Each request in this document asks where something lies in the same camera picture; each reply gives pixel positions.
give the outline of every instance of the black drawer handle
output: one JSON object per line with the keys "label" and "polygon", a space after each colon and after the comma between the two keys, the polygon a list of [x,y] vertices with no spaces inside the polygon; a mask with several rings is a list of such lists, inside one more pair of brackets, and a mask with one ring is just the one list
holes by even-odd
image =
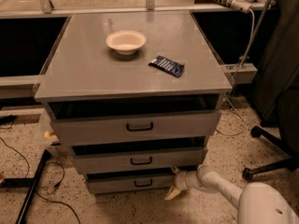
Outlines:
{"label": "black drawer handle", "polygon": [[149,161],[146,162],[134,162],[133,159],[131,158],[131,164],[132,165],[147,165],[152,163],[152,157],[149,157]]}
{"label": "black drawer handle", "polygon": [[132,129],[130,127],[130,124],[127,123],[127,131],[130,131],[130,132],[140,132],[140,131],[151,131],[153,129],[153,122],[150,123],[149,127],[147,128],[135,128],[135,129]]}
{"label": "black drawer handle", "polygon": [[137,181],[134,181],[134,185],[137,188],[144,188],[144,187],[149,187],[152,185],[152,179],[149,181],[148,184],[137,184]]}

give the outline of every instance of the speckled floor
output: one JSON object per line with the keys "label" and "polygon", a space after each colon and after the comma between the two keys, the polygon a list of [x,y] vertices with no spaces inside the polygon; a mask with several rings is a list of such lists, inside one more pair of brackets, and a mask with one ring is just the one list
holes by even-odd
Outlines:
{"label": "speckled floor", "polygon": [[[207,146],[205,164],[213,167],[223,177],[241,188],[247,185],[241,171],[245,166],[255,167],[286,157],[280,150],[265,139],[255,139],[249,130],[259,124],[259,118],[244,97],[233,99],[235,108],[242,119],[223,103],[218,132],[211,136]],[[0,110],[0,117],[17,115],[10,129],[1,129],[0,137],[16,148],[30,164],[29,177],[36,171],[45,142],[42,133],[47,129],[47,120],[39,121],[41,106],[8,108]],[[278,135],[278,129],[267,128]],[[6,177],[24,177],[27,164],[19,154],[7,148],[0,141],[0,174]],[[49,164],[38,189],[42,196],[71,205],[81,223],[236,223],[237,212],[227,201],[217,194],[207,194],[197,190],[181,193],[172,201],[164,201],[167,189],[153,189],[137,192],[124,192],[106,195],[91,195],[84,179],[78,175],[67,149],[51,149],[57,161],[65,169],[65,177],[60,187],[53,192],[53,186],[60,181],[63,171],[60,166]],[[255,178],[277,189],[299,215],[298,172],[280,170]],[[14,223],[19,214],[27,189],[0,189],[0,223]],[[69,208],[58,203],[48,203],[35,196],[27,218],[28,224],[34,223],[77,223]]]}

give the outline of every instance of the white robotic arm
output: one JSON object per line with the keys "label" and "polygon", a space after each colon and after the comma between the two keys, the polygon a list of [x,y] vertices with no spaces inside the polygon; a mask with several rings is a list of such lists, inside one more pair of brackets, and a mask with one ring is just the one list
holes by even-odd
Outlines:
{"label": "white robotic arm", "polygon": [[238,210],[238,224],[299,224],[299,217],[281,194],[269,185],[251,183],[241,189],[205,165],[197,171],[176,173],[174,186],[166,195],[166,200],[171,200],[186,189],[218,191]]}

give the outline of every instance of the bowl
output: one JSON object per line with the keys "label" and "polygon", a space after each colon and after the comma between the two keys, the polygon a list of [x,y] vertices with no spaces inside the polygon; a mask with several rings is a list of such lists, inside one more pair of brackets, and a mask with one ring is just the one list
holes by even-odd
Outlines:
{"label": "bowl", "polygon": [[134,54],[146,41],[147,38],[143,34],[131,30],[118,31],[106,39],[107,45],[121,55]]}

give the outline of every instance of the office chair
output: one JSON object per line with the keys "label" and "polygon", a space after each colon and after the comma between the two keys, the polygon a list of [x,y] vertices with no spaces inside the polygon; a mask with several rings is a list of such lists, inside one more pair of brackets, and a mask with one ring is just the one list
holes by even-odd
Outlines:
{"label": "office chair", "polygon": [[281,140],[257,126],[251,130],[251,135],[264,136],[290,157],[254,169],[245,168],[243,178],[246,180],[251,180],[254,175],[281,168],[294,171],[299,167],[299,89],[286,90],[280,94],[276,103],[276,113]]}

